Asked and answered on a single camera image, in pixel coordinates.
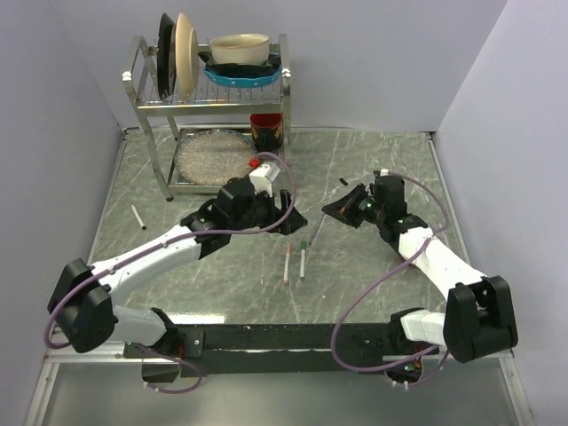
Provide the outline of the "beige plate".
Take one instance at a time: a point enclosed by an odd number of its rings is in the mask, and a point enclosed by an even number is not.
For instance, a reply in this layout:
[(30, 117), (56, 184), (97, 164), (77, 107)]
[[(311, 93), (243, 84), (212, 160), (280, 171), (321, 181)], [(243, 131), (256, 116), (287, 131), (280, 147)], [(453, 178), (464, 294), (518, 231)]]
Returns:
[(179, 96), (188, 101), (199, 79), (199, 43), (192, 22), (182, 12), (177, 17), (175, 49)]

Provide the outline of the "blue dotted dish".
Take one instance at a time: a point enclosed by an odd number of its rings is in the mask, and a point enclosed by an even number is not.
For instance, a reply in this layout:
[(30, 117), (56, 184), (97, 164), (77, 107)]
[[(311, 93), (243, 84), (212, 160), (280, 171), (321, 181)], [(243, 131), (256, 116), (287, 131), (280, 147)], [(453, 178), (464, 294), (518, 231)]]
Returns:
[(237, 88), (237, 89), (255, 89), (268, 86), (275, 83), (280, 78), (282, 67), (273, 69), (269, 75), (255, 76), (255, 77), (227, 77), (219, 75), (208, 67), (204, 68), (204, 74), (208, 79), (223, 87)]

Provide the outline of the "speckled glass plate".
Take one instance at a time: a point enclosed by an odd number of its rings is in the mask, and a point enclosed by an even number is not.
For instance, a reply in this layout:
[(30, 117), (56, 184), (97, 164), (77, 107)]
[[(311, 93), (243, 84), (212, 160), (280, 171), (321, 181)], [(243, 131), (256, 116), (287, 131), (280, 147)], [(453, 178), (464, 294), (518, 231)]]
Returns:
[(183, 136), (174, 161), (179, 175), (196, 185), (224, 185), (250, 171), (256, 154), (250, 137), (235, 130), (202, 130)]

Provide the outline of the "red white marker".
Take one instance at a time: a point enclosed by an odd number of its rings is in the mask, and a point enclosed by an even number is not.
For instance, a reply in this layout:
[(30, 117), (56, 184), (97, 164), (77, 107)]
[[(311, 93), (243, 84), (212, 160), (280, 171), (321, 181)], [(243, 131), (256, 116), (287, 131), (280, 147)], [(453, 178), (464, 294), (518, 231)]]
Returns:
[(283, 276), (282, 276), (284, 285), (289, 284), (289, 264), (291, 259), (291, 252), (292, 252), (292, 244), (288, 243), (285, 251), (285, 260), (284, 260)]

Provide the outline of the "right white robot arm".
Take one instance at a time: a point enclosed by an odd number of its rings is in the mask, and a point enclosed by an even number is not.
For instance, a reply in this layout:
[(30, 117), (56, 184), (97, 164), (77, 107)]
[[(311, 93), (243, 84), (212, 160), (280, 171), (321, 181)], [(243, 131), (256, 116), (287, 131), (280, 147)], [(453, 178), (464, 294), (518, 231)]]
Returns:
[(418, 268), (446, 300), (444, 312), (414, 308), (392, 315), (388, 341), (398, 353), (418, 343), (442, 346), (459, 362), (510, 350), (518, 344), (510, 287), (458, 257), (420, 217), (409, 213), (405, 184), (409, 177), (382, 169), (371, 185), (356, 185), (322, 212), (353, 228), (375, 225), (383, 241), (403, 258), (392, 276), (409, 265)]

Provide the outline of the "red black cup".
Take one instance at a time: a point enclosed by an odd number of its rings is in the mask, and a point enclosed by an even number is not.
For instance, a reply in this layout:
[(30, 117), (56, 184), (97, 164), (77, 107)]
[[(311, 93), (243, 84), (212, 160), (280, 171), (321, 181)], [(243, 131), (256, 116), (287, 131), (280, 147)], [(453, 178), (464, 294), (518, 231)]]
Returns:
[(256, 150), (276, 154), (283, 142), (282, 114), (252, 114), (250, 125)]

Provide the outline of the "aluminium frame rail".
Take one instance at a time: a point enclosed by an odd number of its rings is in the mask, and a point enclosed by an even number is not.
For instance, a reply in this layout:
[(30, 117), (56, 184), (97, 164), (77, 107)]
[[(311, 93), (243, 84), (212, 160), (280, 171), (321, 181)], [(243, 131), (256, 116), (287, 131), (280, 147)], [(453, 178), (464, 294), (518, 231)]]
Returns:
[(48, 340), (53, 350), (93, 351), (106, 342), (141, 343), (160, 354), (183, 352), (189, 359), (206, 351), (370, 350), (379, 356), (411, 355), (421, 348), (446, 347), (461, 363), (517, 345), (515, 323), (488, 316), (471, 323), (446, 321), (438, 312), (406, 312), (388, 323), (343, 324), (175, 324), (161, 312), (148, 320), (117, 316), (62, 332), (65, 342)]

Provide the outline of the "black dish under bowl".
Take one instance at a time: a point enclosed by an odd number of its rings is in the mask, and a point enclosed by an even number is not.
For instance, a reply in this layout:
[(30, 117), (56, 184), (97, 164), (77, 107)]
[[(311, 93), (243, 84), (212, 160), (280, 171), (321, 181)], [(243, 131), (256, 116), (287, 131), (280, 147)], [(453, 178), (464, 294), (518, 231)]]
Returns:
[(217, 64), (209, 51), (200, 51), (198, 55), (205, 64), (206, 70), (215, 75), (230, 78), (257, 78), (273, 75), (281, 65), (280, 55), (278, 54), (270, 54), (268, 60), (261, 65)]

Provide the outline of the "cream bowl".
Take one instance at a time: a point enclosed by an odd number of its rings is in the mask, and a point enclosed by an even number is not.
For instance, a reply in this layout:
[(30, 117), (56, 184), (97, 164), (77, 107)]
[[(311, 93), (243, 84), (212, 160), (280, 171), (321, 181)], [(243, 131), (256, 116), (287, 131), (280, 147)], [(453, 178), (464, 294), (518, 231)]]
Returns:
[(224, 35), (209, 42), (217, 64), (263, 65), (269, 58), (270, 37), (263, 34)]

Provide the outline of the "steel dish rack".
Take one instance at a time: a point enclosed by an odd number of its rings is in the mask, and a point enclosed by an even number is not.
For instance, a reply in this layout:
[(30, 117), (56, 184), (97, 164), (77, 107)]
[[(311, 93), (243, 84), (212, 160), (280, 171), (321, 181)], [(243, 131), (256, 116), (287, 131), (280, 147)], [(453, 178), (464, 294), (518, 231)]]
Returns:
[(280, 34), (270, 45), (270, 53), (281, 58), (282, 70), (277, 80), (263, 88), (226, 88), (211, 82), (203, 71), (189, 99), (183, 100), (179, 90), (161, 100), (157, 92), (157, 47), (142, 36), (132, 39), (122, 83), (129, 102), (146, 137), (146, 147), (154, 178), (165, 197), (172, 201), (178, 194), (214, 194), (216, 185), (197, 185), (170, 164), (161, 166), (154, 129), (169, 126), (177, 142), (200, 130), (231, 129), (250, 133), (252, 114), (282, 114), (283, 147), (280, 156), (291, 161), (291, 61), (288, 36)]

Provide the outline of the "purple pen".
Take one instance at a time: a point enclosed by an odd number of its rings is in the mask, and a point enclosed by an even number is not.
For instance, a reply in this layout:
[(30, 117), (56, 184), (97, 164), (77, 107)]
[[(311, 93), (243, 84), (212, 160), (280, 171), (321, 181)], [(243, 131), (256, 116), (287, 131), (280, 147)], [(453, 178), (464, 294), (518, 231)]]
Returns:
[(317, 235), (318, 235), (318, 233), (319, 233), (319, 231), (320, 231), (320, 228), (321, 228), (321, 226), (322, 226), (322, 223), (323, 223), (323, 221), (324, 221), (324, 219), (325, 219), (325, 216), (326, 216), (325, 213), (322, 213), (322, 214), (320, 215), (320, 217), (319, 217), (319, 219), (318, 219), (318, 221), (317, 221), (317, 224), (314, 226), (314, 228), (313, 228), (313, 230), (312, 230), (310, 239), (308, 240), (308, 245), (311, 246), (312, 243), (314, 242), (314, 240), (316, 239), (316, 237), (317, 237)]

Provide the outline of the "green white marker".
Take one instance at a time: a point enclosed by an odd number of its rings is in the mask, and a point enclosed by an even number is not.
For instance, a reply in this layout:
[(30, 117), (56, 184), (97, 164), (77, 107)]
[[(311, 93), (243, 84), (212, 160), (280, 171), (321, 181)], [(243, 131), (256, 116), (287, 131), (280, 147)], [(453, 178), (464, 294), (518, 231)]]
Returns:
[(305, 266), (306, 266), (306, 251), (307, 251), (307, 242), (302, 240), (301, 241), (301, 248), (300, 248), (300, 266), (299, 266), (299, 278), (300, 280), (305, 280)]

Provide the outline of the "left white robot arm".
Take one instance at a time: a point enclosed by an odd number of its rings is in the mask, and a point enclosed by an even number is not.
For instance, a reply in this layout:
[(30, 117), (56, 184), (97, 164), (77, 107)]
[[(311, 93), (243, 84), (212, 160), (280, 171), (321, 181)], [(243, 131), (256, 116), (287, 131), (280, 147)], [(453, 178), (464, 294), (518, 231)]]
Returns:
[(92, 351), (107, 341), (122, 341), (166, 356), (180, 343), (178, 327), (161, 309), (125, 307), (124, 301), (134, 290), (213, 254), (234, 235), (290, 235), (306, 224), (289, 191), (280, 191), (280, 200), (275, 201), (248, 178), (233, 178), (215, 198), (156, 239), (92, 265), (82, 259), (68, 263), (48, 303), (50, 322), (78, 353)]

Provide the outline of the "black plate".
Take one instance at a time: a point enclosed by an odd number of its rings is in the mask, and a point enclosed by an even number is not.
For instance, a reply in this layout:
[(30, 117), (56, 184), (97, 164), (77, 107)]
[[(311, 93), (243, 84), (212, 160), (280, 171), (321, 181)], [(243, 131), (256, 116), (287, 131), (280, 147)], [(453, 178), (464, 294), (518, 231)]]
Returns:
[(175, 52), (176, 23), (167, 14), (161, 16), (156, 55), (158, 95), (161, 100), (170, 97), (177, 77)]

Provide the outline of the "black tipped white marker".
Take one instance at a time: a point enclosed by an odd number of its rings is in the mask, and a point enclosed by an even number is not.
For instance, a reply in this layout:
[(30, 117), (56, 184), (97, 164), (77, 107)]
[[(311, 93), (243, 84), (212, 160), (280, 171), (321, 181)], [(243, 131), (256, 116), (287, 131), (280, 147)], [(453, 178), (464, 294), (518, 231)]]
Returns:
[(130, 205), (130, 209), (132, 211), (133, 216), (135, 217), (139, 227), (145, 231), (147, 229), (146, 223), (144, 222), (143, 218), (140, 216), (140, 214), (138, 213), (138, 209), (136, 208), (136, 206), (134, 204)]

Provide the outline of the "black base beam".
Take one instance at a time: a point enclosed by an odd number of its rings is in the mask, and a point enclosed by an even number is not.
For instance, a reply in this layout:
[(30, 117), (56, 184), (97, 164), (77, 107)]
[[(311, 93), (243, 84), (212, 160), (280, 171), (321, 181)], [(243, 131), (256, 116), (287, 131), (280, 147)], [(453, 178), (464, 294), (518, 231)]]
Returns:
[[(202, 375), (339, 371), (330, 349), (333, 324), (180, 325), (177, 340), (159, 352), (182, 356)], [(411, 342), (385, 323), (341, 326), (335, 347), (356, 367), (382, 365), (388, 357), (414, 355), (429, 347)]]

